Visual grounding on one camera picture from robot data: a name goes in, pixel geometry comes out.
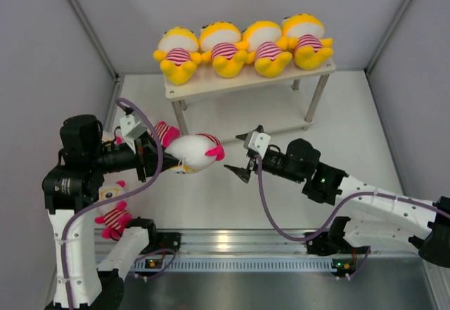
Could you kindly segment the pink plush face down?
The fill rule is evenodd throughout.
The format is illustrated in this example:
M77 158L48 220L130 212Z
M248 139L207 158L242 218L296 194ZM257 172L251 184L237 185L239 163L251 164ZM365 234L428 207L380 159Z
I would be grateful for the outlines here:
M178 174L193 174L225 158L220 140L211 134L185 135L174 139L165 152L177 159L170 170Z

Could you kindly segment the yellow frog plush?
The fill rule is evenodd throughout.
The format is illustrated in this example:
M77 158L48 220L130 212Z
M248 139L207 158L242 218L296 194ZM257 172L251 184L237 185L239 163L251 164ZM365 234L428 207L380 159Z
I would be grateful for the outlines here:
M200 29L199 45L204 63L210 63L223 78L233 78L242 70L248 43L231 22L214 22Z
M288 51L288 39L281 27L268 20L252 23L242 31L242 41L248 43L248 65L266 78L274 78L284 71L293 56Z
M185 27L167 30L153 52L163 75L174 85L185 84L195 73L202 57L195 33Z
M288 16L283 19L281 29L299 68L314 70L333 56L333 39L324 38L325 27L315 16L308 13Z

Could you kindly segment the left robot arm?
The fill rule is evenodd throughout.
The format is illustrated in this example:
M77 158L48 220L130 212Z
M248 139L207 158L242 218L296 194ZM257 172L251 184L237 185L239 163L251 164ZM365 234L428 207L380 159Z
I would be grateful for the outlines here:
M133 148L107 145L102 132L93 115L65 120L58 164L41 185L57 259L56 293L47 309L118 309L135 261L157 254L175 256L179 250L180 233L158 233L154 221L137 218L126 222L109 255L96 262L94 219L105 174L135 169L145 181L176 163L147 131Z

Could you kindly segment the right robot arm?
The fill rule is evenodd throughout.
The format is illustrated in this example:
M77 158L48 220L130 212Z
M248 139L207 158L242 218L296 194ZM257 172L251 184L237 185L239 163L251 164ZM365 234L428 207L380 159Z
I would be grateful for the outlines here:
M378 248L411 252L431 264L449 267L448 197L421 200L369 185L321 162L320 152L303 138L289 142L282 152L271 144L263 126L236 138L243 141L249 162L245 168L227 168L245 183L252 173L257 174L264 213L279 235L306 243L315 255ZM332 206L322 227L302 237L283 231L267 205L264 173L300 183L308 199Z

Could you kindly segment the pink plush near shelf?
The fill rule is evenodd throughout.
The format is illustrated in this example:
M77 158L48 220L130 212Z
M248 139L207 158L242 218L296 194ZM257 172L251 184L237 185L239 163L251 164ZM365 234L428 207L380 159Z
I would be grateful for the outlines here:
M156 134L152 134L151 132L149 132L149 134L154 140L157 136L163 148L167 148L172 141L181 136L181 132L176 127L169 125L164 121L158 122L154 126L154 130Z

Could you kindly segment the white two-tier shelf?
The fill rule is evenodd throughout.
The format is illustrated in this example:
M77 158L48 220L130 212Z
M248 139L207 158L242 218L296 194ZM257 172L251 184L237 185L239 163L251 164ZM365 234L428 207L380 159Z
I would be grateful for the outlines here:
M165 80L165 95L183 134L205 132L227 143L258 125L269 134L308 130L335 70L329 59L312 71L290 63L271 79L246 66L238 76L225 79L202 65L186 84Z

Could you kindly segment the pink plush far left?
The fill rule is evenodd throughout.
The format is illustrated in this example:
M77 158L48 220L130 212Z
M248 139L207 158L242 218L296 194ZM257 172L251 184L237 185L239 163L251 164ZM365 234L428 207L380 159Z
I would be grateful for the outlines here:
M102 142L119 145L123 143L123 138L117 132L104 131L102 135Z

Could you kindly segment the pink plush with glasses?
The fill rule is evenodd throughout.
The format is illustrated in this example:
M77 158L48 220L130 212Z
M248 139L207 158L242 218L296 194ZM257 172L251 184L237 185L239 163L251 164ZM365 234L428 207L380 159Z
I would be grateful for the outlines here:
M116 198L127 192L127 183L123 180L111 184L105 184L99 189L99 202ZM101 225L103 230L101 236L105 239L118 241L133 216L127 210L127 201L102 205L97 208L98 216L94 219L95 224Z

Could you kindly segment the aluminium rail frame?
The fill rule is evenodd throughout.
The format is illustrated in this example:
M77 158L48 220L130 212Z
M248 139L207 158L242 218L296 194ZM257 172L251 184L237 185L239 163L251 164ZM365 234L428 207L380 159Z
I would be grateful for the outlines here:
M170 244L178 245L179 252L184 255L307 255L304 243L289 241L270 229L186 229L178 232L181 238Z

